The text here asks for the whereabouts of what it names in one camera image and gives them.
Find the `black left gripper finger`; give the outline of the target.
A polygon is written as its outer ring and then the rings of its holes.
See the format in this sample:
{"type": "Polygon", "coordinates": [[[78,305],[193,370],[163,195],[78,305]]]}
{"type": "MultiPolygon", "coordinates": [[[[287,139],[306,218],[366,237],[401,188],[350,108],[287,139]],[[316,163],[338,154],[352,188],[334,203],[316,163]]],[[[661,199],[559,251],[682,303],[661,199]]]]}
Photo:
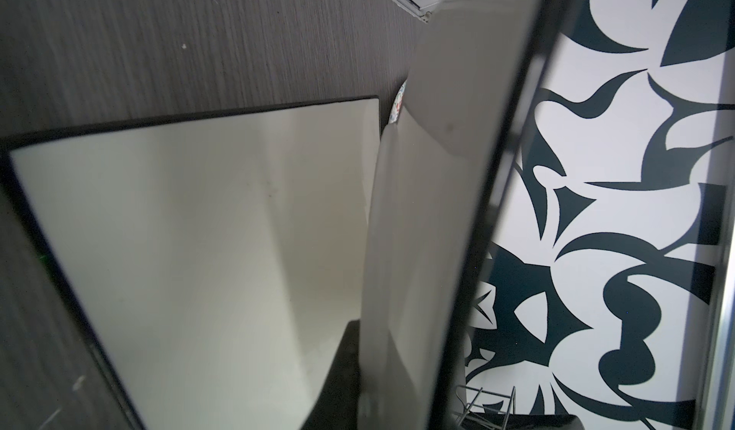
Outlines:
{"type": "Polygon", "coordinates": [[[360,321],[346,324],[315,405],[302,425],[308,429],[356,429],[360,397],[360,321]]]}

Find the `cream square plate black rim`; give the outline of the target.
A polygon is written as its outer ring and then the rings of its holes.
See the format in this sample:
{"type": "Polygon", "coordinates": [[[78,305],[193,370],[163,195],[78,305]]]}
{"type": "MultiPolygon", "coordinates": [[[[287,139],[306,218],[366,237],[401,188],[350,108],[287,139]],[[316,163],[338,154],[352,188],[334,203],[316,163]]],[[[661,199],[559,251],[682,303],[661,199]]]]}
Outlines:
{"type": "Polygon", "coordinates": [[[298,429],[359,317],[376,97],[19,134],[1,184],[135,429],[298,429]]]}

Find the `white square plate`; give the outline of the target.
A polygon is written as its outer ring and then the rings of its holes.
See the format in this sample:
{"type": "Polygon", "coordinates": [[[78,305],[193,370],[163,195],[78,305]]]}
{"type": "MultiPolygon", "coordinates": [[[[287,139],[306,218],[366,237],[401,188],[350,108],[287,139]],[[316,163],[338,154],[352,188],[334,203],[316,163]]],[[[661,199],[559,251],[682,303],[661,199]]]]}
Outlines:
{"type": "Polygon", "coordinates": [[[444,0],[382,133],[363,278],[361,429],[445,429],[524,125],[572,0],[444,0]]]}

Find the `round speckled plate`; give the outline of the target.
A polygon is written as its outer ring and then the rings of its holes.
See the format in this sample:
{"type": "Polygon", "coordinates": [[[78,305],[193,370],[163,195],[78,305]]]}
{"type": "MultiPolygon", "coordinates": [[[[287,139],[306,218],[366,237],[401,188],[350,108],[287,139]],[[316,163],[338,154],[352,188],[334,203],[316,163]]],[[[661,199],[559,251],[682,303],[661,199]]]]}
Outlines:
{"type": "Polygon", "coordinates": [[[390,108],[390,114],[389,114],[389,119],[388,119],[389,125],[396,124],[399,119],[402,104],[403,104],[403,97],[405,93],[406,83],[407,83],[406,81],[402,83],[401,87],[399,87],[394,97],[394,101],[392,102],[392,107],[390,108]]]}

